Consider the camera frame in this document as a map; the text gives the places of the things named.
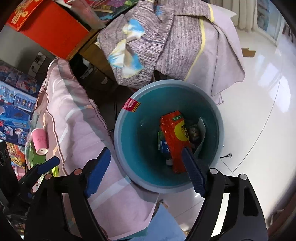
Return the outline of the blue sleeve forearm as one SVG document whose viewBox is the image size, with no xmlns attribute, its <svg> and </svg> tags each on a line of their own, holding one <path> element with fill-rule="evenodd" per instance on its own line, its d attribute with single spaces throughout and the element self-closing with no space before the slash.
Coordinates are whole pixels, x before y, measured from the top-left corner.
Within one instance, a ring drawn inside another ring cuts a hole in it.
<svg viewBox="0 0 296 241">
<path fill-rule="evenodd" d="M 147 234 L 143 237 L 134 237 L 130 240 L 144 240 L 144 241 L 158 241 L 158 240 L 179 240 L 184 241 L 186 235 L 178 225 L 174 217 L 163 206 L 159 208 L 152 218 L 148 228 Z"/>
</svg>

